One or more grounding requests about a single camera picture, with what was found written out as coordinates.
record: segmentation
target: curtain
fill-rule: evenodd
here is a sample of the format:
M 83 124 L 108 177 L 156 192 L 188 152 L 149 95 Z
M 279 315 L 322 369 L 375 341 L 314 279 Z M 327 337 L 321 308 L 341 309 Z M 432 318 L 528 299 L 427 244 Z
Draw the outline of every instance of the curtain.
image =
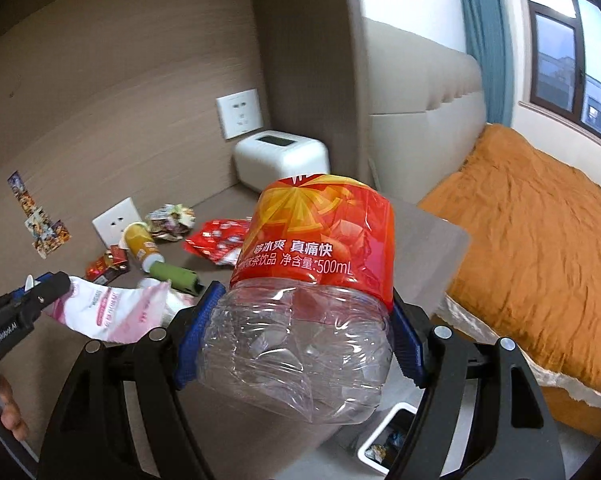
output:
M 514 60 L 505 0 L 461 0 L 467 53 L 482 71 L 487 121 L 511 126 Z

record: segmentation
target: electrical outlet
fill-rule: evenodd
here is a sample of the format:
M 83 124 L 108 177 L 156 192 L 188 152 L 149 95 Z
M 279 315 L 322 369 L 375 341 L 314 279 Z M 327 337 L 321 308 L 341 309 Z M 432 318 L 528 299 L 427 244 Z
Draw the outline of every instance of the electrical outlet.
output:
M 109 247 L 120 242 L 120 236 L 129 224 L 140 222 L 140 215 L 131 198 L 126 198 L 117 203 L 113 208 L 92 220 L 103 243 Z
M 223 135 L 231 139 L 263 127 L 263 118 L 255 89 L 216 99 Z

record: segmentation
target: orange bedspread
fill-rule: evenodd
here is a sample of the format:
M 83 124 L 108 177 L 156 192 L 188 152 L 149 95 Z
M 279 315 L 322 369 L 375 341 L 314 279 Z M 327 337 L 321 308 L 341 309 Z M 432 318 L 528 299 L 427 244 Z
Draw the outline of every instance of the orange bedspread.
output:
M 601 187 L 492 125 L 420 206 L 472 237 L 449 295 L 601 392 Z

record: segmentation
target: floor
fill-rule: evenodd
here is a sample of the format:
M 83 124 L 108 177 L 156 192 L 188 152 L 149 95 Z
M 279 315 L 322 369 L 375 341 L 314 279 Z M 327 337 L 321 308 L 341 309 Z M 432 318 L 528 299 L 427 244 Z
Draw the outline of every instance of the floor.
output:
M 383 391 L 383 400 L 379 412 L 391 408 L 397 402 L 409 402 L 418 406 L 422 391 L 414 383 L 404 378 L 396 362 L 392 362 L 388 381 Z M 450 453 L 443 467 L 442 474 L 458 469 L 467 443 L 473 405 L 476 396 L 475 384 L 471 381 L 465 389 L 463 404 L 459 415 L 456 432 L 450 446 Z M 333 480 L 378 480 L 383 476 L 361 463 L 352 448 L 360 446 L 362 441 L 357 437 L 365 433 L 367 426 L 344 426 L 335 436 L 292 466 L 280 473 L 276 480 L 306 480 L 308 478 L 329 478 Z M 565 475 L 570 478 L 587 459 L 597 445 L 597 439 L 580 431 L 559 424 L 559 440 L 563 452 Z

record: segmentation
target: blue gripper pad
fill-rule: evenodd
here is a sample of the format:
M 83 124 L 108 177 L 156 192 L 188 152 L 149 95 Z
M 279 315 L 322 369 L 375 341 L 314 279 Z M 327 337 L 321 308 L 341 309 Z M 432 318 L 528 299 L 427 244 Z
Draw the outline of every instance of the blue gripper pad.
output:
M 202 345 L 202 338 L 205 335 L 212 310 L 225 292 L 222 283 L 213 282 L 198 302 L 196 319 L 190 325 L 178 347 L 178 364 L 174 373 L 174 384 L 178 390 L 182 390 L 189 381 L 196 379 L 196 359 Z
M 424 388 L 427 382 L 423 341 L 410 325 L 402 307 L 395 301 L 389 316 L 394 334 L 393 350 L 403 375 Z

